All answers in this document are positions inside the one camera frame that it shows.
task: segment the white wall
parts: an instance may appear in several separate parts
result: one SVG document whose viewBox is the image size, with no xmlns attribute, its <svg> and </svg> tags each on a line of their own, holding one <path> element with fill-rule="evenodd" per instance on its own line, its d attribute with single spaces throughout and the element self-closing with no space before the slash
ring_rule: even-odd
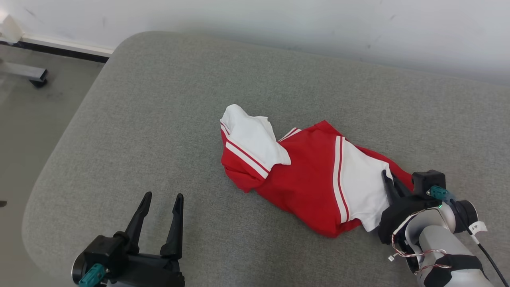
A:
<svg viewBox="0 0 510 287">
<path fill-rule="evenodd" d="M 142 31 L 510 84 L 508 0 L 0 0 L 25 33 L 114 49 Z"/>
</svg>

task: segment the gray robot arm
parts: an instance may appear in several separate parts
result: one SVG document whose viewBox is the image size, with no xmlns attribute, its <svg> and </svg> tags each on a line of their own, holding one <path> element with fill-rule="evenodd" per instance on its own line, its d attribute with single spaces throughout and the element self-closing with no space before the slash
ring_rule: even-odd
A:
<svg viewBox="0 0 510 287">
<path fill-rule="evenodd" d="M 404 257 L 422 287 L 492 286 L 480 260 L 453 235 L 466 230 L 472 235 L 468 226 L 478 221 L 476 209 L 469 201 L 453 200 L 444 189 L 443 173 L 413 173 L 413 193 L 403 190 L 405 186 L 395 177 L 391 180 L 383 173 L 383 179 L 390 207 L 382 214 L 378 235 L 397 252 L 390 260 Z"/>
</svg>

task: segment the white sleeve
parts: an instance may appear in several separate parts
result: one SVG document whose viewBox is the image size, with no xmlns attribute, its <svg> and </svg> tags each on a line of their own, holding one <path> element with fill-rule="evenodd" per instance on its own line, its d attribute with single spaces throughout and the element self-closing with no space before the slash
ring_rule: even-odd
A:
<svg viewBox="0 0 510 287">
<path fill-rule="evenodd" d="M 290 165 L 287 151 L 276 141 L 271 123 L 263 116 L 249 116 L 238 105 L 226 108 L 221 122 L 228 140 L 260 162 L 268 171 L 275 164 Z"/>
</svg>

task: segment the floor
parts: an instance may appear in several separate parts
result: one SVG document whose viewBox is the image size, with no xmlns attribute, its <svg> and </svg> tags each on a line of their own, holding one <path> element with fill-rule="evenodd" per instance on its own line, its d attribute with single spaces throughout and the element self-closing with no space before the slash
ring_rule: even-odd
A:
<svg viewBox="0 0 510 287">
<path fill-rule="evenodd" d="M 44 67 L 48 84 L 0 74 L 0 281 L 5 286 L 75 286 L 39 270 L 21 240 L 25 205 L 39 173 L 104 64 L 0 45 L 8 62 Z"/>
</svg>

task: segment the white baseboard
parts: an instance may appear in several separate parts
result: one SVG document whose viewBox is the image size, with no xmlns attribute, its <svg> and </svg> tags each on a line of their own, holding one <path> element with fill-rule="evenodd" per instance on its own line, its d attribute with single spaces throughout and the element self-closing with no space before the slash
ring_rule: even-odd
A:
<svg viewBox="0 0 510 287">
<path fill-rule="evenodd" d="M 34 35 L 28 35 L 28 34 L 24 34 L 21 37 L 20 41 L 23 41 L 26 43 L 32 43 L 32 44 L 37 44 L 37 45 L 53 47 L 53 48 L 60 48 L 60 49 L 65 49 L 65 50 L 70 50 L 70 51 L 75 51 L 75 52 L 82 52 L 82 53 L 87 53 L 87 54 L 92 54 L 92 55 L 97 55 L 97 56 L 103 56 L 103 57 L 111 57 L 112 53 L 114 51 L 112 49 L 105 49 L 105 48 L 99 48 L 99 47 L 94 47 L 94 46 L 82 45 L 82 44 L 77 44 L 77 43 L 72 43 L 72 42 L 67 42 L 67 41 L 62 41 L 62 40 L 55 40 L 55 39 L 34 36 Z"/>
</svg>

